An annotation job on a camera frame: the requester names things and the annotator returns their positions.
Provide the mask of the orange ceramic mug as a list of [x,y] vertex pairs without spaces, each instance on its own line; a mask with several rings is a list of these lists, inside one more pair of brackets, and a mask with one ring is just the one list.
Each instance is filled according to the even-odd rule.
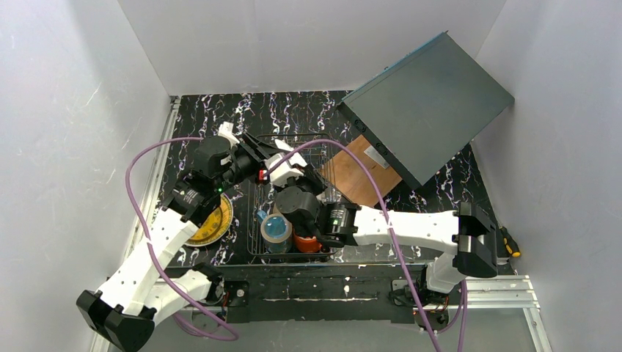
[[301,237],[294,234],[293,242],[296,249],[301,253],[318,253],[321,251],[322,247],[316,237]]

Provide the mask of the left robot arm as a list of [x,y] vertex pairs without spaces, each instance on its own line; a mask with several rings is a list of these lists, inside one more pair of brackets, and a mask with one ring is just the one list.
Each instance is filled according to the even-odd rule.
[[188,305],[216,319],[200,300],[208,297],[217,272],[197,265],[172,280],[164,270],[219,208],[222,194],[257,177],[278,152],[247,133],[220,132],[200,140],[193,164],[179,176],[151,224],[132,199],[144,237],[107,281],[78,297],[88,326],[121,351],[139,351],[159,323]]

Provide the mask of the white plate red pattern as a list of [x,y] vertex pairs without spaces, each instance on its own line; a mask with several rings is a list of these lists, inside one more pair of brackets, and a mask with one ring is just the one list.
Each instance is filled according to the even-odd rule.
[[[280,161],[284,156],[294,150],[284,139],[275,139],[274,144],[276,148],[279,150],[278,155],[275,155],[270,159],[267,166],[269,169],[272,169],[278,161]],[[304,169],[307,167],[307,161],[301,156],[300,153],[293,154],[288,160],[286,160],[283,164],[289,166],[290,168],[296,169]]]

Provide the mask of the yellow patterned plate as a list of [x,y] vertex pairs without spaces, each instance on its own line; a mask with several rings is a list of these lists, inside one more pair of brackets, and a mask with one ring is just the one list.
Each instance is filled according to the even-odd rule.
[[220,206],[209,215],[207,220],[186,241],[190,247],[211,245],[219,241],[225,235],[233,221],[233,205],[226,194],[221,195]]

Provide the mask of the blue butterfly mug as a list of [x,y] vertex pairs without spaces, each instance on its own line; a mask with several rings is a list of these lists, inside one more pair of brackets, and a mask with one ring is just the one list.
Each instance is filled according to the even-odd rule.
[[281,213],[268,214],[264,210],[258,210],[256,217],[266,251],[270,254],[288,253],[293,245],[291,223]]

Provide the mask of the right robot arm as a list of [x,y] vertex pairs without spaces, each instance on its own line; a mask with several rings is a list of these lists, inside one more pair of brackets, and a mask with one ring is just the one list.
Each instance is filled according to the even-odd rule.
[[466,277],[493,278],[497,268],[497,227],[480,207],[462,202],[441,213],[389,211],[351,202],[322,202],[323,178],[307,169],[271,172],[274,204],[301,237],[331,248],[394,244],[441,252],[425,269],[418,290],[449,293]]

